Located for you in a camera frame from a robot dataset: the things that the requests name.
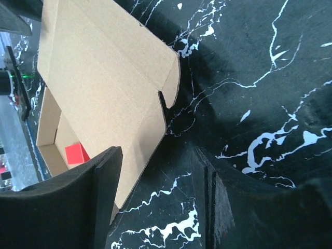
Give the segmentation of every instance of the tabletop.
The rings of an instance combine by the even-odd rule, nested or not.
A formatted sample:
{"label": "tabletop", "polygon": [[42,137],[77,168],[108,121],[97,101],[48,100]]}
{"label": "tabletop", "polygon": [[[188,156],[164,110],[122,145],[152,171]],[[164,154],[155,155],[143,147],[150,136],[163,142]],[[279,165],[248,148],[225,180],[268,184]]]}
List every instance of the tabletop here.
{"label": "tabletop", "polygon": [[[332,3],[117,0],[178,52],[181,84],[165,138],[110,227],[108,248],[205,248],[204,174],[194,147],[278,188],[331,176]],[[45,83],[32,37],[10,35],[36,137]]]}

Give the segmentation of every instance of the gray floor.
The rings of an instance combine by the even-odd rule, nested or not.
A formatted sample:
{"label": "gray floor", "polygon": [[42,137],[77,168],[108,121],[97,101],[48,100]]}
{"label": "gray floor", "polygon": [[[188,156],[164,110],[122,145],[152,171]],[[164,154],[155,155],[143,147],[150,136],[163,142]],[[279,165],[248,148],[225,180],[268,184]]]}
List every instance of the gray floor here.
{"label": "gray floor", "polygon": [[0,96],[0,138],[4,145],[8,168],[12,172],[13,190],[38,182],[21,123],[7,96]]}

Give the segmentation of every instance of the black marble surface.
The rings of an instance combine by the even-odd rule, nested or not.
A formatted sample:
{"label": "black marble surface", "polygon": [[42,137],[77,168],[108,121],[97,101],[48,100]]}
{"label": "black marble surface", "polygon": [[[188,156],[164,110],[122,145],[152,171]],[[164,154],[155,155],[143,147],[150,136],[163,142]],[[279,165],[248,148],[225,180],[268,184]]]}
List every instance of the black marble surface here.
{"label": "black marble surface", "polygon": [[[278,188],[332,175],[332,2],[301,0],[117,1],[180,54],[181,85],[167,134],[110,227],[107,248],[205,248],[206,149]],[[40,24],[11,35],[33,107]]]}

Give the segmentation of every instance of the open cardboard box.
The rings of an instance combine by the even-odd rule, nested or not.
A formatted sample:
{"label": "open cardboard box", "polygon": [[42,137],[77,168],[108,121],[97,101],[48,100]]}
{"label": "open cardboard box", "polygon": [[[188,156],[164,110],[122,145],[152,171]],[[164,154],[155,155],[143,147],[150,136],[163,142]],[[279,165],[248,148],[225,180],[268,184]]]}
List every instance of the open cardboard box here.
{"label": "open cardboard box", "polygon": [[40,152],[56,175],[65,145],[80,141],[90,158],[121,146],[121,208],[165,134],[159,92],[171,107],[178,56],[112,0],[44,0],[42,24]]}

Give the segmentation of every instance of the red cube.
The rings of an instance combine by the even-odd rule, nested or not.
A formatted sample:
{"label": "red cube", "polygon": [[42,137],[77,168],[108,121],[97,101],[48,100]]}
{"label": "red cube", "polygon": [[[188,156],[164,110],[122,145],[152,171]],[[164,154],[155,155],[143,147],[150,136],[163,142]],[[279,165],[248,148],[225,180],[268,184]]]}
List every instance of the red cube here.
{"label": "red cube", "polygon": [[81,143],[65,147],[68,164],[84,163],[90,160]]}

